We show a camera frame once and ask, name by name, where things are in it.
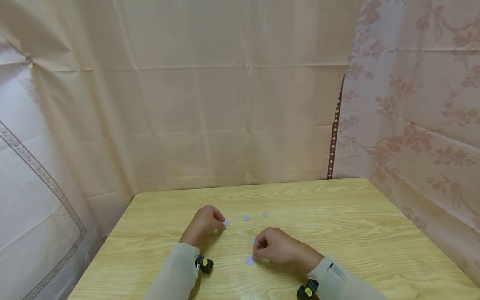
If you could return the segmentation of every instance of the sleeve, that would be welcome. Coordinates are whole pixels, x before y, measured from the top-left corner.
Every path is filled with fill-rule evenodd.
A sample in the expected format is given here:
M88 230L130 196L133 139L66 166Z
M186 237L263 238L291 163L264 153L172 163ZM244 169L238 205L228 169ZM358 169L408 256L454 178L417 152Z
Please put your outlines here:
M144 300L187 300L197 280L195 259L199 254L198 248L189 244L175 245Z
M316 294L322 300L388 300L327 256L308 273L308 278L318 282Z

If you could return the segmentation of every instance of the decorative border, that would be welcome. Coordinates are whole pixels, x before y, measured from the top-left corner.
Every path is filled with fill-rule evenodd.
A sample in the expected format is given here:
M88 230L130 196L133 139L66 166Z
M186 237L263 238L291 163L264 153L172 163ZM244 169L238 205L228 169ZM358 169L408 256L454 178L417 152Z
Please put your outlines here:
M87 230L72 205L68 201L65 193L57 184L55 179L51 177L49 172L43 165L33 156L33 154L20 142L20 140L8 129L8 127L0 120L0 137L7 143L7 145L31 168L31 170L45 183L45 185L55 194L57 199L62 203L68 214L80 230L80 236L73 243L67 254L57 263L47 276L45 276L40 283L37 284L23 300L32 300L35 296L55 277L55 275L63 268L63 266L70 260L78 246L85 237Z
M333 165L335 162L335 152L336 152L336 136L338 135L338 121L340 119L340 107L342 105L342 94L343 94L343 82L345 81L345 76L343 76L342 86L340 88L340 94L338 95L338 102L336 105L335 118L332 125L332 139L330 140L330 155L328 157L328 172L327 179L333 178Z

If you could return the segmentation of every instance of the yellow sticker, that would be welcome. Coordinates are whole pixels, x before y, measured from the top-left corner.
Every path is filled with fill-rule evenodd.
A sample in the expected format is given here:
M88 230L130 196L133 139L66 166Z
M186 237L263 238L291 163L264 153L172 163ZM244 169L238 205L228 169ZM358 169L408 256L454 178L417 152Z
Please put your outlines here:
M313 296L312 290L310 288L305 288L305 293L307 293L308 297Z

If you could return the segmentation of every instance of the fabric backdrop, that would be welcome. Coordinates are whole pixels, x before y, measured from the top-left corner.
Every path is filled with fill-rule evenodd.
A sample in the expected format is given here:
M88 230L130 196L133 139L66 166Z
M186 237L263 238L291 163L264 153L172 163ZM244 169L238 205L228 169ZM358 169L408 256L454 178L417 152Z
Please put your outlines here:
M360 0L0 2L2 297L64 298L138 192L326 174Z
M369 178L480 286L480 3L368 0L334 178Z

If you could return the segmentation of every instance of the wooden table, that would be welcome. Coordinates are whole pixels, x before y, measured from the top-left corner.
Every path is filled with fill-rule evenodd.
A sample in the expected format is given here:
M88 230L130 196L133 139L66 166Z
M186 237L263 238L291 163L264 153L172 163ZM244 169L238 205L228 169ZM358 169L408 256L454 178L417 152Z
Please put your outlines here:
M352 178L138 194L69 300L143 299L205 204L230 226L204 250L215 267L199 275L192 299L295 299L306 281L291 267L245 264L252 239L268 226L330 255L389 299L480 299L480 289L385 196Z

